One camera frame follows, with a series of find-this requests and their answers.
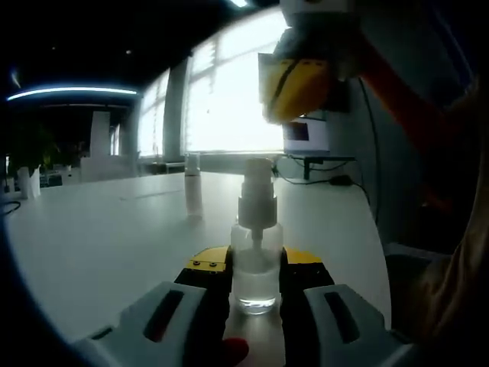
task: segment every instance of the ceiling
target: ceiling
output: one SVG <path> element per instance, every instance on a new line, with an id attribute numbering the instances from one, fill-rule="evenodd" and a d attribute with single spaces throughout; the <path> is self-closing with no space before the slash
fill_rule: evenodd
<path id="1" fill-rule="evenodd" d="M 229 0 L 84 0 L 28 9 L 10 4 L 2 9 L 9 25 L 2 25 L 7 37 L 0 93 L 75 84 L 142 89 L 224 24 L 277 3 L 254 0 L 238 8 Z"/>

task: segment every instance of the clear plastic bottle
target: clear plastic bottle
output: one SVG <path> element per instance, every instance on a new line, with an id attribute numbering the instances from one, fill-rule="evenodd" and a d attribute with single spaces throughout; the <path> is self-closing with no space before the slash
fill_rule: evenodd
<path id="1" fill-rule="evenodd" d="M 277 198 L 271 183 L 271 163 L 247 162 L 239 198 L 238 223 L 231 230 L 233 293 L 245 313 L 272 309 L 279 294 L 283 230 L 277 222 Z"/>
<path id="2" fill-rule="evenodd" d="M 185 156 L 185 199 L 188 216 L 202 216 L 202 184 L 198 154 Z"/>

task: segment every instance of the white table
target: white table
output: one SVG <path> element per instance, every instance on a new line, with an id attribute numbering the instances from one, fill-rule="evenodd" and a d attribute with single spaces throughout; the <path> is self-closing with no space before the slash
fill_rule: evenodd
<path id="1" fill-rule="evenodd" d="M 42 189 L 8 216 L 12 249 L 41 309 L 72 342 L 172 281 L 200 250 L 228 245 L 242 181 L 202 173 L 202 222 L 187 219 L 182 174 Z M 277 180 L 275 192 L 285 245 L 321 257 L 390 328 L 384 254 L 362 191 Z"/>

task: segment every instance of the bright window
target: bright window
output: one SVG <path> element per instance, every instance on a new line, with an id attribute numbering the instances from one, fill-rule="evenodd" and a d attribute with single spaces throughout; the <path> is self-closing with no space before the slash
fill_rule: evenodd
<path id="1" fill-rule="evenodd" d="M 140 157 L 164 155 L 163 120 L 169 75 L 170 71 L 165 71 L 144 92 L 138 123 Z"/>
<path id="2" fill-rule="evenodd" d="M 217 33 L 194 50 L 184 104 L 182 152 L 282 151 L 282 128 L 262 116 L 258 53 L 287 27 L 279 9 Z"/>

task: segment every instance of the white pillar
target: white pillar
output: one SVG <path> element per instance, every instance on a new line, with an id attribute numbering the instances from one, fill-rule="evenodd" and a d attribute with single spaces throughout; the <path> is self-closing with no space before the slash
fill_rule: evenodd
<path id="1" fill-rule="evenodd" d="M 90 135 L 90 157 L 110 155 L 110 112 L 94 111 Z"/>

